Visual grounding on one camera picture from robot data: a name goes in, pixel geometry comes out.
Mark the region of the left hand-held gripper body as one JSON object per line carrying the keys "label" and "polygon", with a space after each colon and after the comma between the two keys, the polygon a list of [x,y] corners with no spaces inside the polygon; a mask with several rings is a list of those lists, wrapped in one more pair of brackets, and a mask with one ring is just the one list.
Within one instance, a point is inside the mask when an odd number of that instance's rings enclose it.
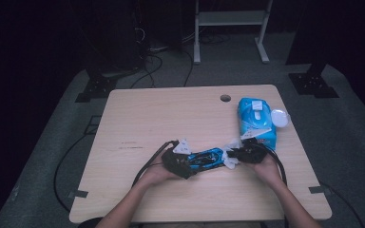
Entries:
{"label": "left hand-held gripper body", "polygon": [[188,179],[191,168],[187,163],[187,154],[175,153],[175,150],[181,144],[179,141],[172,141],[172,146],[167,148],[162,154],[163,167],[169,172]]}

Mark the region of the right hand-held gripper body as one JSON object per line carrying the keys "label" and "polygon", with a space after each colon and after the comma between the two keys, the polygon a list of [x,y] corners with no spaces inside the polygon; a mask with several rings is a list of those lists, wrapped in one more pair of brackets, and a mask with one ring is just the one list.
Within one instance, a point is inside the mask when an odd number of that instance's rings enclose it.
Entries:
{"label": "right hand-held gripper body", "polygon": [[249,129],[240,136],[240,148],[244,149],[240,162],[260,163],[271,150],[263,143],[259,142],[258,136],[271,131],[271,128]]}

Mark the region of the white wet wipe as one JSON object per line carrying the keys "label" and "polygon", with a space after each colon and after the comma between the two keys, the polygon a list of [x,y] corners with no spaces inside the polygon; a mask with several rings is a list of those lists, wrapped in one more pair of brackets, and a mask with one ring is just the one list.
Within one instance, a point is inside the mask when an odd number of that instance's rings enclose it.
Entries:
{"label": "white wet wipe", "polygon": [[229,152],[232,152],[234,149],[239,149],[240,148],[240,141],[235,139],[232,140],[230,143],[224,145],[222,147],[222,160],[223,160],[223,164],[228,168],[228,169],[234,169],[236,167],[236,165],[239,163],[239,160],[237,158],[230,158],[228,156]]}

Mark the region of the blue toy car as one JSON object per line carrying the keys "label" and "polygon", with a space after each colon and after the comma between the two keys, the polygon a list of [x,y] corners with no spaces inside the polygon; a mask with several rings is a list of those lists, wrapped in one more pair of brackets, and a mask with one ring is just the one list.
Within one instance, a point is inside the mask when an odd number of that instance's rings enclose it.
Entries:
{"label": "blue toy car", "polygon": [[223,150],[212,148],[187,157],[188,166],[196,171],[203,172],[224,166]]}

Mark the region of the blue wet wipes pack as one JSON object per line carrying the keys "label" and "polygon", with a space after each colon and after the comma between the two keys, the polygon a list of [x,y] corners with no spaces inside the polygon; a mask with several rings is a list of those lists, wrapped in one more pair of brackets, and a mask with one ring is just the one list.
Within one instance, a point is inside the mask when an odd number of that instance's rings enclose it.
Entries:
{"label": "blue wet wipes pack", "polygon": [[272,150],[277,145],[277,129],[289,125],[290,115],[281,109],[271,109],[269,104],[256,98],[242,98],[238,105],[240,140],[261,143]]}

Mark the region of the person's left hand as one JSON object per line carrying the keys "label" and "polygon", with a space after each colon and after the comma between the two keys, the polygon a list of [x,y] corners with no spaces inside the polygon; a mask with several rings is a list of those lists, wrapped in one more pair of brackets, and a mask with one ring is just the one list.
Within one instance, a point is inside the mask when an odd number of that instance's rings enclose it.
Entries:
{"label": "person's left hand", "polygon": [[139,178],[137,184],[145,188],[159,184],[167,180],[177,180],[179,176],[166,170],[162,164],[157,163],[150,165]]}

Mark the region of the person's right hand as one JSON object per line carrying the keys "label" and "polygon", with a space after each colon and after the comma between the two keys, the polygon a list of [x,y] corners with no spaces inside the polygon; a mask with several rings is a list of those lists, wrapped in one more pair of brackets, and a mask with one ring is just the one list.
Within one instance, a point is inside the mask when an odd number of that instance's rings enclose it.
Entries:
{"label": "person's right hand", "polygon": [[247,163],[246,166],[250,167],[271,189],[282,184],[278,165],[270,155],[266,155],[260,163]]}

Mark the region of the dark tape strip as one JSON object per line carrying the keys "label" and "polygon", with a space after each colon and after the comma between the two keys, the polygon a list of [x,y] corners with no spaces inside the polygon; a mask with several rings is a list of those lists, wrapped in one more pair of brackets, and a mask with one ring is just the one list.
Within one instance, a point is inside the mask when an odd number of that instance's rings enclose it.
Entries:
{"label": "dark tape strip", "polygon": [[75,190],[75,191],[70,191],[67,195],[68,198],[70,199],[75,199],[75,198],[86,198],[88,195],[87,191],[81,191],[81,190]]}
{"label": "dark tape strip", "polygon": [[325,195],[331,195],[333,193],[331,188],[327,186],[312,186],[309,188],[309,191],[311,194],[323,193]]}

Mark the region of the black stand base plate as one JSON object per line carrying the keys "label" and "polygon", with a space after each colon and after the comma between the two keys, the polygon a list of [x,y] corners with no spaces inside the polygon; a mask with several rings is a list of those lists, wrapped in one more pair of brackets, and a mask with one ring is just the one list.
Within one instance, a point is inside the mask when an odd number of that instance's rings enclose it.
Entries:
{"label": "black stand base plate", "polygon": [[76,103],[88,103],[92,99],[104,99],[116,87],[118,80],[114,77],[90,78],[85,89],[78,94]]}
{"label": "black stand base plate", "polygon": [[313,95],[319,99],[338,98],[336,91],[318,74],[290,73],[289,78],[299,95]]}

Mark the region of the white metal stand frame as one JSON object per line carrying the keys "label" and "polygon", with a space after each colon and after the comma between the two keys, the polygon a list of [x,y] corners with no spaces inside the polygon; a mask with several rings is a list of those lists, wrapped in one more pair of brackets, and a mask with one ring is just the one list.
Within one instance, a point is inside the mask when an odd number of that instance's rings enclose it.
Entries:
{"label": "white metal stand frame", "polygon": [[193,63],[201,62],[200,28],[221,26],[260,26],[259,36],[255,38],[255,44],[259,57],[264,64],[270,62],[263,45],[263,39],[274,0],[268,0],[265,9],[242,11],[200,11],[200,0],[195,2],[195,30],[193,46]]}

